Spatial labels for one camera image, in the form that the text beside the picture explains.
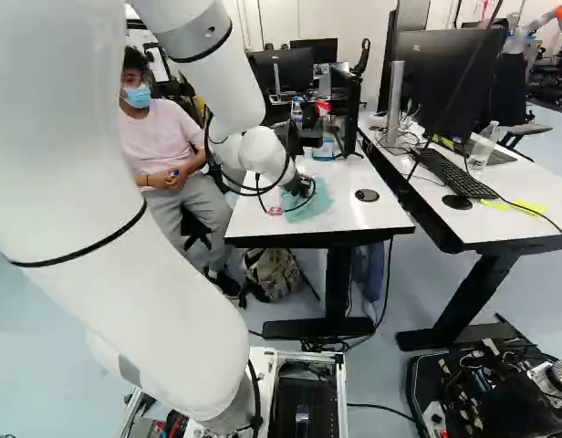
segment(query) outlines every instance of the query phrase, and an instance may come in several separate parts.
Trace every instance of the man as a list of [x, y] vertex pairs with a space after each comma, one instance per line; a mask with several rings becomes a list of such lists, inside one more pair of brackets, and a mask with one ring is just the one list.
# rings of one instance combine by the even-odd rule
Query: man
[[172, 244], [183, 253], [180, 234], [184, 206], [213, 231], [210, 263], [205, 274], [228, 297], [240, 287], [224, 273], [231, 248], [224, 233], [232, 210], [210, 176], [204, 132], [175, 102], [152, 99], [147, 60], [137, 49], [125, 48], [121, 74], [120, 135], [135, 183], [151, 214]]

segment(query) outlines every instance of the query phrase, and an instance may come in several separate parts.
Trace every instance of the hand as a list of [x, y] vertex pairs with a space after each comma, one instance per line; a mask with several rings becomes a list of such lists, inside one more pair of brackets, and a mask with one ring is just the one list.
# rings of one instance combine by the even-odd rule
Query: hand
[[180, 166], [170, 169], [168, 173], [169, 177], [165, 181], [165, 184], [167, 188], [171, 190], [181, 190], [183, 185], [186, 184], [186, 180], [190, 176], [190, 170], [186, 166]]
[[167, 189], [167, 182], [171, 178], [171, 174], [172, 170], [150, 173], [147, 177], [147, 182], [154, 189]]

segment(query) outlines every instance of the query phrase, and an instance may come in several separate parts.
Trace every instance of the black shoe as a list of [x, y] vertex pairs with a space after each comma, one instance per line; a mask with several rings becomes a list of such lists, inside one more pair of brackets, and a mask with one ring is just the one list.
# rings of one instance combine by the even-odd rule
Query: black shoe
[[208, 278], [214, 285], [216, 285], [220, 290], [223, 291], [223, 294], [230, 299], [238, 299], [241, 293], [241, 287], [236, 281], [230, 278], [224, 272], [219, 272], [216, 275], [216, 278], [212, 278], [208, 275], [208, 268], [204, 269], [204, 274], [206, 278]]

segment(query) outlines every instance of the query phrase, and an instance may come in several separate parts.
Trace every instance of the blue face mask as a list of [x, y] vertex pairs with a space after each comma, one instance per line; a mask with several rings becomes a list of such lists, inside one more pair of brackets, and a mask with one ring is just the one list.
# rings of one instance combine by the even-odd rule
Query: blue face mask
[[127, 87], [125, 88], [125, 92], [127, 92], [125, 101], [133, 108], [143, 109], [150, 106], [151, 90], [147, 85], [140, 85], [137, 88]]

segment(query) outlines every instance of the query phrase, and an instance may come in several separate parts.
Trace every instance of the desk leg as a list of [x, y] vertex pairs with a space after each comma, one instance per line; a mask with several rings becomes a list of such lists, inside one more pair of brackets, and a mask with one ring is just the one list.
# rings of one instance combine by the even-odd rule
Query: desk leg
[[372, 321], [368, 318], [346, 318], [352, 250], [349, 246], [338, 246], [328, 250], [324, 318], [268, 321], [263, 325], [263, 338], [320, 339], [368, 336], [374, 333]]
[[482, 255], [433, 328], [397, 333], [399, 348], [402, 351], [442, 349], [453, 343], [513, 337], [514, 331], [504, 323], [470, 326], [470, 322], [494, 295], [518, 258], [513, 253]]

